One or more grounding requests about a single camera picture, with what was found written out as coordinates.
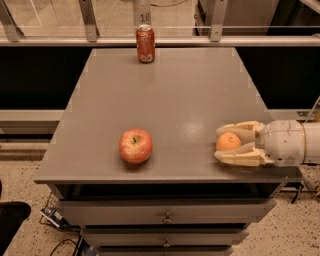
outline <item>cable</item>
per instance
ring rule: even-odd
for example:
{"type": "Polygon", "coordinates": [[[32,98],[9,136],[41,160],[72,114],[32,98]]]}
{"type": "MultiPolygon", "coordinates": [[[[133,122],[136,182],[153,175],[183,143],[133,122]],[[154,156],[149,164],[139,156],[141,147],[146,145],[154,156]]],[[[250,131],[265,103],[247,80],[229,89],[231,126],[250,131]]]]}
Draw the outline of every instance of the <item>cable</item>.
{"type": "Polygon", "coordinates": [[[65,240],[61,241],[60,243],[58,243],[58,244],[56,245],[56,247],[53,248],[52,252],[50,253],[50,256],[53,255],[53,253],[59,248],[59,246],[61,246],[62,244],[66,243],[66,242],[71,242],[71,243],[73,243],[75,246],[77,246],[77,244],[76,244],[75,241],[73,241],[73,240],[71,240],[71,239],[65,239],[65,240]]]}
{"type": "Polygon", "coordinates": [[[179,3],[175,3],[175,4],[168,4],[168,5],[158,5],[158,4],[150,4],[151,6],[154,6],[154,7],[172,7],[172,6],[177,6],[177,5],[180,5],[184,2],[188,2],[189,0],[183,0],[179,3]]]}

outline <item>black chair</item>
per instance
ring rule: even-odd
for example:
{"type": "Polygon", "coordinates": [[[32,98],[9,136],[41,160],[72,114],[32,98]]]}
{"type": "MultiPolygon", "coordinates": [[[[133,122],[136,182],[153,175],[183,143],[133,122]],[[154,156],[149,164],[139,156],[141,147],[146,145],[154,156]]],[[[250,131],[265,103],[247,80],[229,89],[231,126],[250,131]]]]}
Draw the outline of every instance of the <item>black chair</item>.
{"type": "Polygon", "coordinates": [[[22,222],[29,217],[31,207],[24,202],[0,203],[0,255],[7,250],[22,222]]]}

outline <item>red apple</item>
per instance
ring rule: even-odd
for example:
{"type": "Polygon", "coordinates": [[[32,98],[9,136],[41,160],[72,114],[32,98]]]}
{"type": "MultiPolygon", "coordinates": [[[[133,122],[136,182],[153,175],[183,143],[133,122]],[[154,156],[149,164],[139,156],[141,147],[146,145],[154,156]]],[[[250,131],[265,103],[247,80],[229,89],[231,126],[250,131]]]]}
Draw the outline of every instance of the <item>red apple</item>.
{"type": "Polygon", "coordinates": [[[122,134],[119,141],[119,153],[129,163],[139,164],[149,158],[152,152],[152,139],[142,129],[131,129],[122,134]]]}

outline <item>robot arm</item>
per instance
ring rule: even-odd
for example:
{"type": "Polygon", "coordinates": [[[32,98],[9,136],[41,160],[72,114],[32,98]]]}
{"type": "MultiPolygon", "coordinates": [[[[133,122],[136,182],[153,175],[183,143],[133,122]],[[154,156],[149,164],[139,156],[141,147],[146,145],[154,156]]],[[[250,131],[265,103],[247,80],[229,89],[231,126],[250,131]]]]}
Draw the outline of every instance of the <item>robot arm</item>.
{"type": "Polygon", "coordinates": [[[264,125],[253,121],[217,129],[218,136],[224,132],[235,133],[244,144],[233,150],[216,151],[215,157],[222,163],[243,166],[320,164],[320,123],[277,120],[264,125]]]}

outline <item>red soda can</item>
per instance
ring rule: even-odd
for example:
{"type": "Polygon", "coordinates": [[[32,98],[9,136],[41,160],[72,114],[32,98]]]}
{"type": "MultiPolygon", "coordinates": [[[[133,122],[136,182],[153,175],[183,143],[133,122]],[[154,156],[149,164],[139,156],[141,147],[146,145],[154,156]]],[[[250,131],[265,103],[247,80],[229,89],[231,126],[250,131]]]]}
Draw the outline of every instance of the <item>red soda can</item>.
{"type": "Polygon", "coordinates": [[[154,61],[154,31],[150,25],[140,25],[136,33],[138,58],[143,63],[154,61]]]}

